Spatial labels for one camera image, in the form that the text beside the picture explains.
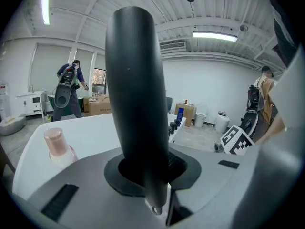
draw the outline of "tan shirt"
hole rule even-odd
[[[262,116],[264,117],[265,122],[268,125],[270,125],[273,102],[272,102],[271,98],[269,97],[269,92],[274,87],[275,83],[273,80],[271,80],[267,76],[263,75],[257,83],[258,86],[260,84],[261,84],[261,87],[263,90],[264,99],[266,100],[264,109],[261,111],[261,113],[262,113]]]

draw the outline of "ceiling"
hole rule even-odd
[[[50,0],[50,25],[43,24],[40,4],[40,0],[25,0],[2,41],[49,37],[104,49],[108,18],[122,7],[138,6],[154,18],[164,60],[230,61],[255,70],[269,65],[275,75],[284,72],[284,64],[272,50],[277,40],[269,0]],[[241,25],[248,31],[242,32]],[[196,30],[233,34],[238,40],[194,39]]]

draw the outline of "floor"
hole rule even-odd
[[[74,118],[74,115],[69,115],[64,116],[62,120]],[[36,128],[43,123],[43,119],[40,115],[29,116],[27,117],[26,126],[23,129],[9,136],[0,136],[0,142],[4,151],[14,167],[17,167],[21,154],[31,135]],[[202,128],[190,126],[184,128],[183,132],[176,138],[175,144],[213,152],[215,142],[219,142],[222,135],[223,134],[216,132],[216,130],[209,125],[203,125]],[[2,181],[8,191],[12,191],[13,178],[13,172],[6,166]]]

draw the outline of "pink bottle cap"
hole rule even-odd
[[[53,156],[62,156],[68,150],[68,145],[60,128],[47,130],[44,133],[44,139]]]

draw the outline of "clear bottle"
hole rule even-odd
[[[50,160],[59,169],[64,169],[78,160],[74,149],[66,143],[62,129],[47,130],[44,133],[44,139],[49,148]]]

